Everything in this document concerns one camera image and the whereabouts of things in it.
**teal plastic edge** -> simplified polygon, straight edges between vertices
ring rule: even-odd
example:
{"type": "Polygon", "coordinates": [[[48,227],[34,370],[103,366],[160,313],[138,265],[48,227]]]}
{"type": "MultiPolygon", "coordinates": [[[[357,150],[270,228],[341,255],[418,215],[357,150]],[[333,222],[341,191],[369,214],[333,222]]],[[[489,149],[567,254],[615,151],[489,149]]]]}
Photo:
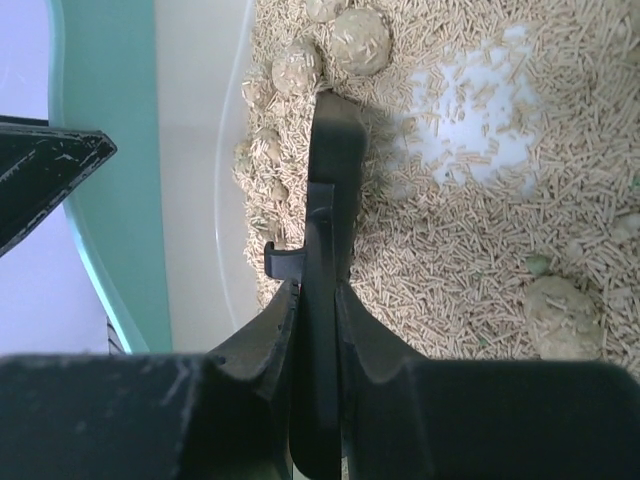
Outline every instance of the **teal plastic edge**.
{"type": "MultiPolygon", "coordinates": [[[[96,4],[95,2],[90,2],[93,5],[97,5],[97,8],[100,8],[100,3],[96,4]]],[[[107,6],[109,10],[109,15],[104,15],[104,12],[94,12],[93,15],[87,15],[86,6],[88,3],[85,2],[77,2],[77,0],[49,0],[49,19],[50,19],[50,32],[51,32],[51,61],[49,68],[49,121],[52,126],[57,127],[67,127],[67,128],[78,128],[78,129],[101,129],[105,131],[111,138],[114,140],[116,145],[119,145],[119,140],[121,140],[122,145],[125,146],[124,149],[120,149],[119,153],[116,154],[107,164],[102,167],[98,172],[96,172],[92,177],[87,179],[77,190],[74,192],[64,203],[65,213],[69,220],[69,225],[71,227],[74,240],[76,242],[80,257],[82,262],[87,270],[87,273],[93,283],[93,286],[107,312],[109,318],[111,319],[116,332],[120,336],[123,347],[128,353],[145,353],[145,352],[168,352],[171,351],[171,327],[169,320],[169,308],[168,308],[168,296],[167,296],[167,287],[166,287],[166,270],[164,265],[164,241],[162,235],[162,217],[161,217],[161,196],[160,196],[160,172],[159,172],[159,142],[158,142],[158,121],[157,121],[157,105],[155,102],[155,49],[153,47],[155,40],[155,31],[153,30],[153,1],[152,0],[137,0],[136,2],[128,2],[126,0],[117,0],[112,2],[104,2],[104,5],[107,6]],[[125,12],[124,15],[118,15],[118,8],[125,12]],[[101,123],[100,115],[92,116],[92,113],[89,112],[88,116],[91,117],[90,124],[86,124],[87,122],[83,122],[82,118],[86,120],[87,112],[82,112],[84,109],[82,105],[69,106],[66,100],[71,95],[65,95],[68,92],[65,91],[65,88],[71,88],[65,84],[65,73],[72,75],[73,73],[77,74],[77,65],[75,72],[67,72],[68,65],[66,61],[67,57],[67,44],[66,42],[69,40],[68,25],[67,21],[68,15],[76,15],[75,18],[72,18],[72,22],[76,22],[76,27],[78,25],[81,26],[86,23],[86,25],[94,24],[95,28],[91,28],[91,34],[95,33],[96,35],[100,35],[101,33],[105,33],[106,25],[96,26],[96,23],[107,23],[113,21],[125,21],[135,23],[136,18],[135,15],[131,15],[131,10],[136,10],[139,16],[144,17],[143,21],[146,22],[147,27],[151,24],[151,31],[148,31],[147,28],[146,33],[150,38],[146,38],[147,43],[151,42],[151,48],[148,49],[150,51],[146,51],[147,55],[153,56],[153,68],[147,69],[144,73],[149,76],[148,85],[153,87],[153,102],[150,101],[149,95],[147,96],[147,109],[151,107],[153,110],[147,112],[145,119],[152,118],[155,122],[153,125],[153,135],[147,134],[146,138],[148,140],[149,145],[144,150],[150,154],[144,156],[144,158],[134,158],[127,159],[127,148],[128,144],[131,143],[130,135],[127,137],[126,131],[131,131],[130,129],[135,130],[138,125],[131,124],[128,126],[118,125],[113,131],[110,131],[108,121],[101,123]],[[152,268],[149,274],[145,275],[144,272],[139,272],[135,270],[130,270],[129,272],[126,269],[122,270],[122,262],[115,264],[114,260],[114,251],[113,248],[105,248],[105,238],[99,238],[98,240],[102,242],[102,245],[96,245],[94,241],[94,235],[96,232],[96,207],[99,209],[102,206],[99,205],[100,202],[97,202],[95,198],[96,195],[99,195],[101,192],[101,188],[104,189],[105,184],[108,186],[109,182],[114,180],[118,180],[118,175],[121,175],[121,172],[126,168],[129,168],[128,165],[117,165],[116,162],[131,161],[140,163],[137,165],[138,167],[143,167],[144,175],[138,176],[143,177],[141,180],[141,187],[144,187],[145,199],[147,200],[146,209],[144,206],[141,208],[142,216],[140,217],[140,225],[145,228],[145,232],[151,232],[152,236],[150,238],[146,238],[145,244],[142,248],[138,245],[137,252],[141,253],[141,257],[144,257],[142,260],[146,261],[146,264],[151,265],[152,268]],[[152,198],[154,205],[152,208],[149,207],[149,199],[152,198]],[[85,213],[88,215],[92,215],[89,219],[86,218],[85,213]],[[103,262],[103,256],[109,257],[111,254],[112,265],[108,268],[103,262]],[[119,276],[113,279],[114,269],[119,268],[119,276]],[[129,277],[132,278],[131,281],[140,280],[141,278],[145,280],[144,286],[140,285],[132,285],[131,282],[128,283],[129,277]],[[141,295],[138,297],[137,290],[140,290],[141,295]],[[121,292],[128,294],[128,298],[124,299],[121,292]]],[[[135,25],[128,25],[128,28],[135,28],[135,25]]],[[[109,42],[108,38],[103,39],[104,42],[109,42]]],[[[90,72],[87,75],[87,79],[80,80],[80,83],[83,81],[86,82],[87,88],[92,88],[95,85],[91,82],[91,74],[95,74],[95,70],[100,70],[101,62],[96,57],[92,59],[88,59],[86,56],[81,58],[82,66],[87,66],[87,71],[90,72]]],[[[73,85],[76,89],[78,87],[78,76],[74,77],[75,84],[73,85]]],[[[118,184],[114,183],[112,185],[114,189],[118,188],[118,184]]],[[[135,210],[138,205],[136,202],[133,202],[132,209],[135,210]]],[[[114,232],[113,240],[122,243],[123,247],[130,246],[127,242],[130,242],[131,239],[127,238],[126,232],[124,234],[124,239],[122,238],[122,234],[118,237],[118,234],[114,232]]],[[[134,265],[135,262],[132,262],[130,268],[135,269],[137,265],[134,265]]]]}

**litter box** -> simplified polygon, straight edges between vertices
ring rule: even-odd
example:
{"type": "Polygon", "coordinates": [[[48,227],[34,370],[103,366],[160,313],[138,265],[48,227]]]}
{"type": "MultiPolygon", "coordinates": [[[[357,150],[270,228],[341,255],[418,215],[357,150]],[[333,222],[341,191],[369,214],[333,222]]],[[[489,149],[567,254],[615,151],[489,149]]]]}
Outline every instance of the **litter box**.
{"type": "Polygon", "coordinates": [[[93,285],[133,353],[206,351],[252,318],[233,146],[252,3],[49,0],[50,124],[118,153],[65,202],[93,285]]]}

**black object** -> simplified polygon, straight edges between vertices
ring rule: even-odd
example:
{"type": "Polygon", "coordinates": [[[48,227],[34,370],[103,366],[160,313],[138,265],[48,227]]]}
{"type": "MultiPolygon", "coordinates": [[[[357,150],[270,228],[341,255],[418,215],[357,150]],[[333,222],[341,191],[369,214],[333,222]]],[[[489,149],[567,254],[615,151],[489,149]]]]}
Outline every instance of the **black object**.
{"type": "Polygon", "coordinates": [[[640,388],[603,363],[431,361],[348,283],[358,110],[318,96],[305,245],[206,355],[0,365],[0,478],[637,479],[640,388]]]}
{"type": "Polygon", "coordinates": [[[115,152],[101,132],[0,117],[0,256],[17,245],[115,152]]]}

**plastic container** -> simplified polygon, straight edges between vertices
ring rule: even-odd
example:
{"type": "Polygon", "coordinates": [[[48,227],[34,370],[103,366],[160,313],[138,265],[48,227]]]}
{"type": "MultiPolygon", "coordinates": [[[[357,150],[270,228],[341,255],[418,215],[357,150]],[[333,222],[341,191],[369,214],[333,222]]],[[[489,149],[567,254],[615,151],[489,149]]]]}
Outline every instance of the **plastic container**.
{"type": "Polygon", "coordinates": [[[256,312],[231,177],[251,2],[49,0],[50,122],[119,148],[65,202],[129,352],[204,351],[256,312]]]}

